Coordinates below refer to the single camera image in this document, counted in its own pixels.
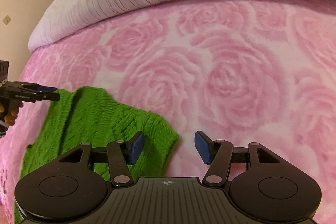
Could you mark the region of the person left hand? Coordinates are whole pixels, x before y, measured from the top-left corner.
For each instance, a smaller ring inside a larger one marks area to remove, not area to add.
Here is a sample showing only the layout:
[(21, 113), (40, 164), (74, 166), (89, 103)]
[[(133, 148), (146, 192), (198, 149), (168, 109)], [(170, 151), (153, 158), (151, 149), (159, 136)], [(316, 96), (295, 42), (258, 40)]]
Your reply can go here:
[(23, 107), (22, 101), (10, 101), (9, 110), (3, 118), (5, 124), (10, 127), (15, 125), (15, 121), (18, 117), (20, 108)]

